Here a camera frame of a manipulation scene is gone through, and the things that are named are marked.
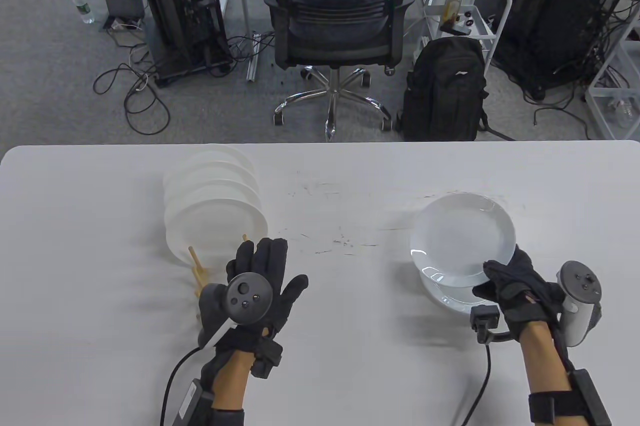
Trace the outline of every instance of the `computer tower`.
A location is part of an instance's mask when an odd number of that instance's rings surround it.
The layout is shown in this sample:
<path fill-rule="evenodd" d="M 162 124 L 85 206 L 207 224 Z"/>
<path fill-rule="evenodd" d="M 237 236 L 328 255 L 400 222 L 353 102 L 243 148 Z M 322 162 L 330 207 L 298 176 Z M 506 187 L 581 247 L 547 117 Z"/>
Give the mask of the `computer tower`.
<path fill-rule="evenodd" d="M 162 40 L 188 59 L 189 70 L 231 62 L 220 0 L 156 2 L 158 15 L 154 19 Z"/>
<path fill-rule="evenodd" d="M 542 89 L 571 81 L 581 74 L 619 1 L 514 0 L 496 59 Z"/>

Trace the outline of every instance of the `vr controller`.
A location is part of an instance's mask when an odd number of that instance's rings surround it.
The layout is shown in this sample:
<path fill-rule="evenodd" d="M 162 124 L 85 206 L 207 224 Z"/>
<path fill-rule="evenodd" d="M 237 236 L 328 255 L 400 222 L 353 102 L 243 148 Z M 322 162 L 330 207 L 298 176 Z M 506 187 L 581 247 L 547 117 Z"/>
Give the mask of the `vr controller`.
<path fill-rule="evenodd" d="M 602 287 L 595 273 L 578 261 L 567 261 L 556 277 L 566 294 L 560 315 L 560 334 L 564 345 L 572 348 L 583 342 L 602 317 Z M 480 344 L 513 339 L 508 332 L 489 331 L 497 328 L 500 320 L 500 310 L 495 305 L 473 307 L 470 319 Z"/>

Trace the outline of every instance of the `stack of white plates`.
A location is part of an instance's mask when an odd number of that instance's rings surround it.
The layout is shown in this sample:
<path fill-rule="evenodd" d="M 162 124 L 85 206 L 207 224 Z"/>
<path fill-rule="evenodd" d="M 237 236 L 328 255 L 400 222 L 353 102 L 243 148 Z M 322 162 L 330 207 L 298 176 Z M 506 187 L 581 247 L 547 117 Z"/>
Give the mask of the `stack of white plates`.
<path fill-rule="evenodd" d="M 254 166 L 235 148 L 210 145 L 167 171 L 163 184 L 166 243 L 186 264 L 192 246 L 205 268 L 224 268 L 244 234 L 268 235 Z"/>
<path fill-rule="evenodd" d="M 410 247 L 430 295 L 469 314 L 472 307 L 486 303 L 472 291 L 488 280 L 483 264 L 507 264 L 514 255 L 516 234 L 512 219 L 498 203 L 473 193 L 454 193 L 420 212 Z"/>

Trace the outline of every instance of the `black glove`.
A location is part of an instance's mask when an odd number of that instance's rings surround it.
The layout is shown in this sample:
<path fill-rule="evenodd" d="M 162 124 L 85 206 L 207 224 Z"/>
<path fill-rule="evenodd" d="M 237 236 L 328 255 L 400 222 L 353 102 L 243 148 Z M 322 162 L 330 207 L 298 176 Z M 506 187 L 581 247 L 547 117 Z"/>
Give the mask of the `black glove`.
<path fill-rule="evenodd" d="M 271 369 L 280 363 L 282 346 L 274 341 L 274 336 L 287 322 L 295 300 L 309 285 L 306 275 L 298 275 L 281 292 L 287 250 L 287 242 L 282 238 L 274 240 L 263 238 L 258 243 L 255 253 L 254 244 L 251 241 L 245 241 L 238 248 L 235 260 L 231 260 L 226 265 L 228 281 L 240 273 L 249 271 L 263 275 L 271 285 L 272 301 L 269 311 L 260 321 L 249 325 L 238 325 L 235 329 L 226 332 L 217 342 L 214 360 L 206 364 L 201 372 L 203 385 L 213 384 L 213 378 L 235 350 L 254 353 L 256 360 L 251 373 L 258 378 L 267 378 Z M 201 348 L 227 318 L 221 306 L 225 291 L 224 285 L 210 284 L 200 294 L 202 330 L 198 336 L 198 344 Z"/>
<path fill-rule="evenodd" d="M 504 320 L 515 340 L 531 321 L 559 326 L 565 292 L 556 283 L 547 283 L 533 269 L 531 258 L 517 245 L 509 264 L 490 260 L 484 264 L 489 281 L 473 288 L 473 294 L 500 305 Z"/>
<path fill-rule="evenodd" d="M 270 239 L 263 238 L 258 243 L 258 247 L 254 253 L 254 244 L 252 241 L 245 241 L 240 245 L 235 255 L 235 260 L 231 260 L 226 265 L 226 279 L 231 281 L 240 273 L 252 271 L 263 275 L 269 281 L 273 288 L 273 297 L 269 311 L 258 323 L 238 326 L 235 333 L 225 335 L 218 343 L 218 348 L 234 348 L 242 351 L 245 344 L 237 344 L 236 339 L 245 339 L 242 343 L 249 339 L 258 341 L 263 336 L 273 339 L 277 333 L 283 328 L 291 313 L 291 307 L 295 300 L 298 299 L 302 291 L 309 286 L 309 279 L 306 275 L 297 275 L 293 278 L 281 292 L 282 282 L 284 280 L 285 264 L 287 263 L 287 241 L 282 238 Z"/>

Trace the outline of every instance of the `floor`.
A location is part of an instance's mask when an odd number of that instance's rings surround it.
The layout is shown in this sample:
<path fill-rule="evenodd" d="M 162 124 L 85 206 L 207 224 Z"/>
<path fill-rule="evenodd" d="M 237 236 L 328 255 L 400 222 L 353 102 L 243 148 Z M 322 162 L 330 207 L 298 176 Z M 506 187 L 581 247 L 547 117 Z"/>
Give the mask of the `floor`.
<path fill-rule="evenodd" d="M 101 72 L 126 61 L 128 50 L 118 49 L 99 31 L 105 17 L 105 0 L 89 0 L 98 21 L 86 25 L 70 0 L 0 0 L 0 157 L 16 145 L 83 143 L 200 143 L 324 141 L 324 100 L 296 105 L 286 112 L 284 127 L 272 125 L 272 111 L 286 95 L 307 88 L 294 68 L 273 66 L 270 49 L 260 57 L 256 83 L 245 81 L 245 68 L 229 77 L 188 77 L 160 90 L 171 111 L 171 124 L 161 134 L 141 136 L 126 124 L 122 100 L 131 77 L 119 77 L 103 96 L 92 92 Z M 268 10 L 262 0 L 249 0 L 252 27 L 270 29 Z M 418 6 L 407 15 L 407 24 L 418 18 Z M 243 30 L 240 0 L 229 0 L 225 24 L 228 35 Z M 410 52 L 414 41 L 407 40 Z M 386 77 L 381 67 L 371 68 L 368 95 L 381 100 L 395 115 L 402 103 L 410 55 L 395 76 Z M 567 115 L 546 111 L 532 122 L 534 106 L 526 104 L 521 90 L 491 68 L 490 97 L 486 111 L 494 129 L 519 140 L 578 140 L 583 127 Z M 564 92 L 558 92 L 558 98 Z M 148 98 L 141 98 L 144 106 Z M 597 136 L 586 105 L 576 99 L 571 111 L 589 122 Z M 136 125 L 151 131 L 162 125 L 160 108 L 140 115 Z M 397 134 L 378 130 L 380 118 L 349 102 L 338 111 L 336 141 L 397 141 Z M 480 140 L 496 140 L 481 133 Z"/>

